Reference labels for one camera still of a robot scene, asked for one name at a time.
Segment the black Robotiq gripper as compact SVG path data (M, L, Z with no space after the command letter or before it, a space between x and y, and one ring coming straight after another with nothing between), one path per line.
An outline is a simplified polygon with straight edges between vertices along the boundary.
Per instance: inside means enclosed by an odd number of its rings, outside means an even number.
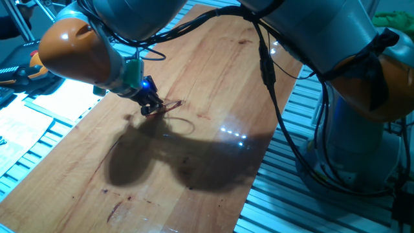
M164 101L158 97L157 87L151 76L144 77L141 90L130 99L139 104L145 104L140 109L143 116L165 109Z

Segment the person's hand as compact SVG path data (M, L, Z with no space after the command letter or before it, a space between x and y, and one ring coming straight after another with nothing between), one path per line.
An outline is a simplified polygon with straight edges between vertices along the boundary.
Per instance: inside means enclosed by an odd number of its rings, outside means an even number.
M34 13L34 7L27 7L25 5L18 5L17 9L19 10L20 14L22 15L24 20L29 20L33 13Z

